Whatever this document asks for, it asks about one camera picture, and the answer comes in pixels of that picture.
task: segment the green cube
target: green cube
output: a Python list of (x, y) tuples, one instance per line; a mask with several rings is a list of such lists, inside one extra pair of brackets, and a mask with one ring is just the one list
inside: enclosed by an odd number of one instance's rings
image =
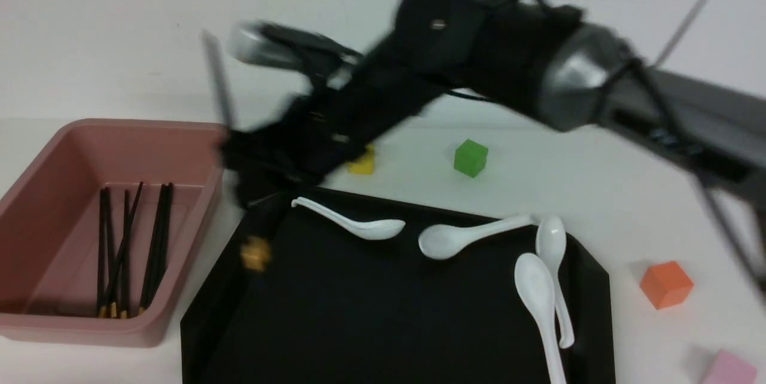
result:
[(490, 150), (467, 139), (455, 151), (455, 163), (452, 167), (458, 172), (475, 178), (487, 165), (487, 154)]

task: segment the orange cube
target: orange cube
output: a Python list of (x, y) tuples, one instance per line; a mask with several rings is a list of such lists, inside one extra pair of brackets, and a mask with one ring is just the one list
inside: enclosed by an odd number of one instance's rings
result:
[(675, 261), (649, 267), (641, 280), (643, 293), (657, 309), (683, 303), (692, 287), (694, 283)]

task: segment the white table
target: white table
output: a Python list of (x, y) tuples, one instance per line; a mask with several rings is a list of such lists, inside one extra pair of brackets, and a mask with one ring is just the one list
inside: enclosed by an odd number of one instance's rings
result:
[[(0, 194), (63, 121), (0, 120)], [(470, 137), (490, 148), (476, 179), (449, 155)], [(378, 144), (374, 176), (339, 173), (327, 186), (477, 214), (555, 212), (609, 272), (621, 384), (697, 382), (719, 348), (760, 365), (766, 383), (766, 312), (697, 201), (689, 177), (596, 130), (402, 128)], [(741, 203), (726, 209), (748, 239)], [(0, 338), (2, 384), (181, 382), (178, 322), (238, 223), (219, 208), (163, 343), (151, 349), (19, 343)], [(649, 264), (678, 260), (697, 284), (684, 305), (656, 311), (638, 281)]]

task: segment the small yellow object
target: small yellow object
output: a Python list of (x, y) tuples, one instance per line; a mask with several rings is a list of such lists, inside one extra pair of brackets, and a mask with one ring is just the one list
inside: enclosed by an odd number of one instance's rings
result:
[(240, 251), (244, 267), (255, 272), (265, 272), (266, 264), (271, 261), (271, 247), (262, 237), (251, 236)]
[(348, 164), (348, 172), (354, 175), (371, 175), (375, 171), (375, 149), (367, 145), (367, 152)]

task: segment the pink cube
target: pink cube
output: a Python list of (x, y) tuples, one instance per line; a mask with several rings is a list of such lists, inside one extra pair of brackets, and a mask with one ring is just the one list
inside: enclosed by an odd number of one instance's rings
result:
[(702, 384), (754, 384), (754, 365), (722, 349), (713, 360)]

